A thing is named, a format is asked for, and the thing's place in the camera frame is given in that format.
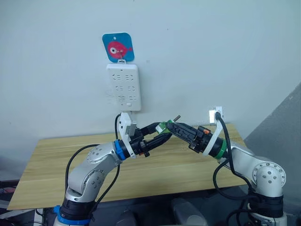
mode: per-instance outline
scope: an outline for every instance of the wooden table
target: wooden table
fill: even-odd
[[[228,124],[231,140],[245,145],[234,125]],[[61,205],[64,198],[64,174],[69,158],[88,144],[111,142],[114,134],[67,137],[40,140],[20,179],[8,210],[46,208]],[[80,153],[71,170],[80,164],[90,149]],[[103,201],[113,201],[214,188],[212,174],[218,166],[216,159],[204,157],[188,148],[186,142],[172,136],[164,145],[136,159],[121,164],[120,175]],[[108,174],[100,194],[108,187],[116,173]],[[244,184],[222,169],[217,177],[220,187]]]

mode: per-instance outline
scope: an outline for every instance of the fish sticker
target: fish sticker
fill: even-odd
[[[109,60],[113,63],[117,63],[119,59],[127,62],[134,60],[132,39],[128,33],[104,34],[103,44]]]

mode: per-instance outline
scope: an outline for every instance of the blue ring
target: blue ring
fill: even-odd
[[[124,156],[123,150],[122,150],[122,148],[119,145],[119,141],[115,140],[114,144],[115,144],[115,147],[116,147],[116,153],[117,153],[117,155],[121,158],[121,160],[125,160],[126,157]]]
[[[86,219],[86,220],[68,220],[65,219],[61,216],[60,214],[60,206],[55,206],[53,208],[53,212],[57,213],[57,219],[59,222],[66,224],[66,225],[86,225],[89,224],[91,219]]]

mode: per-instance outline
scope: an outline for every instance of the green ring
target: green ring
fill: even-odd
[[[216,159],[220,159],[222,157],[222,155],[225,153],[227,149],[227,142],[226,140],[223,140],[222,141],[222,147],[221,147],[221,150],[220,152],[215,156]]]

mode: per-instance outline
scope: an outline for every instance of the electrical socket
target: electrical socket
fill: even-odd
[[[107,71],[120,110],[141,110],[138,67],[128,64],[108,64]]]

